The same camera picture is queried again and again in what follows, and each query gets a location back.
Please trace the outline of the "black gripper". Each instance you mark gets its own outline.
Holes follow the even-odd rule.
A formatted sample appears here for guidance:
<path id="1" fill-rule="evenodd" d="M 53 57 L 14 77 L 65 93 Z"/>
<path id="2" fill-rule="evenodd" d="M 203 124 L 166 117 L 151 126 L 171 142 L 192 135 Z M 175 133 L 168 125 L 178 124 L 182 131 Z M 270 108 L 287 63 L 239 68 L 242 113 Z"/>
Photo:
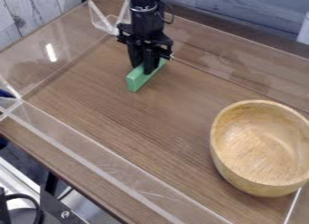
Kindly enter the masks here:
<path id="1" fill-rule="evenodd" d="M 155 5 L 144 10 L 129 7 L 131 24 L 117 24 L 117 41 L 127 45 L 131 66 L 143 60 L 143 73 L 149 75 L 157 67 L 159 58 L 170 59 L 174 41 L 164 35 L 164 7 Z"/>

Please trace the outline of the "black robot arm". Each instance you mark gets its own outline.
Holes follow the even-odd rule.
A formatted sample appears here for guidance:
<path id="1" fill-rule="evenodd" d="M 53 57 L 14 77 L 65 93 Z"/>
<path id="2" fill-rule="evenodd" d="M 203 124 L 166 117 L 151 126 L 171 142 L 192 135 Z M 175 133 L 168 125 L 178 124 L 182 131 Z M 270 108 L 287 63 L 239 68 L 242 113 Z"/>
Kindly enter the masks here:
<path id="1" fill-rule="evenodd" d="M 174 41 L 164 34 L 164 9 L 171 8 L 162 0 L 129 0 L 129 23 L 117 24 L 117 41 L 127 45 L 131 66 L 143 66 L 149 75 L 160 59 L 170 60 Z"/>

